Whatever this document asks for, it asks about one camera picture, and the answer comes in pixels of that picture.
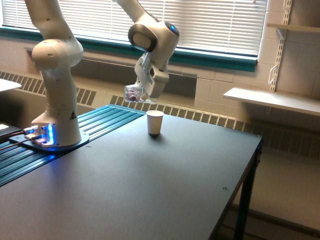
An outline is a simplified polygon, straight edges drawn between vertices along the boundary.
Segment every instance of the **paper cup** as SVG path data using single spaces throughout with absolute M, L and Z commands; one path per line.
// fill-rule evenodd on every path
M 164 115 L 165 114 L 162 111 L 151 110 L 146 112 L 149 134 L 160 134 L 162 118 L 164 117 Z

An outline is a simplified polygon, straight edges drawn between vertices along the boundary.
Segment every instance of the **black cable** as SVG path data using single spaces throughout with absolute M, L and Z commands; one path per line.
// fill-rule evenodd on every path
M 23 140 L 23 141 L 19 141 L 19 142 L 14 143 L 14 144 L 12 144 L 12 145 L 10 145 L 10 146 L 6 146 L 6 147 L 4 147 L 4 148 L 1 148 L 1 149 L 0 149 L 0 152 L 2 152 L 3 150 L 10 149 L 10 148 L 12 148 L 12 147 L 18 146 L 19 144 L 25 143 L 25 142 L 27 142 L 27 141 L 35 140 L 35 139 L 40 139 L 40 138 L 42 138 L 42 137 L 43 137 L 42 135 L 39 135 L 39 136 L 34 136 L 34 137 L 31 137 L 31 138 L 28 138 L 28 139 Z

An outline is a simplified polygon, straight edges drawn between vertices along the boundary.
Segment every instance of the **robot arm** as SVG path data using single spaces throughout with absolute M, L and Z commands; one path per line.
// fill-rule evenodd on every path
M 145 51 L 134 68 L 136 83 L 124 88 L 125 100 L 154 103 L 169 80 L 168 61 L 178 44 L 179 31 L 147 13 L 137 0 L 116 2 L 134 22 L 128 32 L 130 43 Z
M 83 48 L 67 25 L 58 0 L 25 0 L 30 18 L 44 41 L 32 51 L 46 89 L 45 112 L 32 121 L 37 131 L 27 138 L 42 147 L 63 147 L 81 141 L 77 119 L 77 92 L 70 68 L 78 64 Z

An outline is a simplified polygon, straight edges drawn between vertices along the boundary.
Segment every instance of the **blue rail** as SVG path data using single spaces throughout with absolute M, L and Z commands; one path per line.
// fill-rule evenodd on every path
M 143 116 L 145 112 L 127 107 L 108 105 L 78 117 L 80 129 L 93 141 L 121 126 Z M 0 144 L 0 149 L 12 145 Z M 0 151 L 0 187 L 61 157 L 65 153 L 49 154 L 15 146 Z

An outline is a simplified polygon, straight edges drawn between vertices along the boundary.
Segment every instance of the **window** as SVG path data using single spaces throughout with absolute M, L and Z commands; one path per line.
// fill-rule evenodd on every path
M 112 0 L 59 0 L 75 35 L 127 41 L 133 24 Z M 140 0 L 180 31 L 178 48 L 257 56 L 267 0 Z M 34 29 L 24 0 L 2 0 L 3 25 Z

